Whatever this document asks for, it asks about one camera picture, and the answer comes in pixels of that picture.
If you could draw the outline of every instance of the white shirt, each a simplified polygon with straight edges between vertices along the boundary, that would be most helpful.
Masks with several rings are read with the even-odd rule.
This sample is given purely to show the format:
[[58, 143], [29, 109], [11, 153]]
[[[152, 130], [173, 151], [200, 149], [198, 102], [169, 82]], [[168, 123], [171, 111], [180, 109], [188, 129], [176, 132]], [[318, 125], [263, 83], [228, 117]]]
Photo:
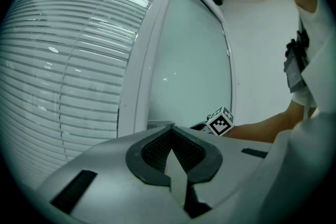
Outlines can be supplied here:
[[[335, 30], [335, 19], [326, 0], [318, 0], [317, 9], [314, 13], [310, 13], [299, 6], [297, 6], [297, 8], [309, 37], [307, 58], [310, 62], [333, 34]], [[308, 96], [309, 90], [305, 87], [294, 92], [292, 100], [301, 105], [306, 105]], [[312, 100], [310, 106], [313, 108], [316, 107], [314, 100]]]

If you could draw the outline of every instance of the white frame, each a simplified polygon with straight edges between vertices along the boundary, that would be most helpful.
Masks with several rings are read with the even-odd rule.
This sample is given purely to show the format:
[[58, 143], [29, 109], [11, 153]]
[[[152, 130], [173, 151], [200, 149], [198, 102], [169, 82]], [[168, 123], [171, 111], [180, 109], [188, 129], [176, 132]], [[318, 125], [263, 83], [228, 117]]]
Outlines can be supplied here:
[[[226, 20], [223, 12], [213, 0], [202, 1], [222, 23], [227, 49], [229, 51], [232, 78], [231, 113], [235, 117], [236, 75]], [[159, 45], [169, 2], [170, 0], [154, 0], [139, 29], [123, 81], [119, 106], [117, 137], [141, 132], [147, 129], [148, 102], [153, 75], [153, 69], [151, 69], [151, 67], [154, 65], [156, 49]]]
[[169, 1], [152, 2], [135, 38], [122, 83], [117, 137], [147, 129], [153, 75], [151, 67], [154, 65]]

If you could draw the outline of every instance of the white panel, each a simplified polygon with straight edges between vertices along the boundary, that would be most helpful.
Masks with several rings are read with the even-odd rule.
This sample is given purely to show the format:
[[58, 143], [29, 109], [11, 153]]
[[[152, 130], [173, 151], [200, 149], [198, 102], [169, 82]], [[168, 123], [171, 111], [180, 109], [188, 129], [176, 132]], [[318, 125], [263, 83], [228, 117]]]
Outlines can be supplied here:
[[155, 21], [155, 25], [152, 30], [151, 39], [146, 49], [146, 56], [144, 59], [141, 81], [139, 85], [138, 100], [136, 102], [136, 116], [134, 132], [141, 132], [147, 130], [147, 122], [149, 116], [149, 104], [151, 86], [153, 80], [153, 73], [155, 69], [156, 51], [160, 44], [160, 37], [162, 28], [165, 22], [166, 13], [171, 0], [164, 0], [162, 2], [161, 9]]
[[[155, 57], [159, 38], [157, 37], [152, 43], [150, 40], [154, 35], [160, 36], [168, 3], [169, 0], [154, 0], [152, 8], [139, 29], [139, 37], [134, 42], [133, 54], [128, 64], [128, 72], [125, 74], [121, 93], [118, 137], [146, 130], [149, 98], [146, 98], [147, 93], [141, 91], [145, 87], [140, 87], [140, 84], [143, 79], [143, 84], [151, 84], [152, 71], [147, 70], [151, 67], [144, 63], [147, 54], [150, 55], [148, 58], [151, 58], [151, 61]], [[139, 100], [143, 98], [145, 100], [139, 105]]]
[[145, 1], [13, 2], [0, 29], [0, 126], [31, 187], [117, 137], [125, 71], [153, 2]]

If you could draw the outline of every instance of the black mesh grille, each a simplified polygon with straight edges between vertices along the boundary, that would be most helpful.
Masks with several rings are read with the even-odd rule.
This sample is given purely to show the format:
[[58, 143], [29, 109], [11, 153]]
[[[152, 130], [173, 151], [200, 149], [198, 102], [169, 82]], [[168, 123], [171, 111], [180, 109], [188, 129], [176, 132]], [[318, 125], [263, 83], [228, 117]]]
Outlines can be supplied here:
[[173, 151], [186, 173], [204, 159], [205, 150], [175, 130], [172, 130], [171, 139]]
[[143, 160], [151, 167], [164, 173], [167, 157], [171, 150], [170, 133], [159, 136], [151, 143], [147, 144], [142, 152]]

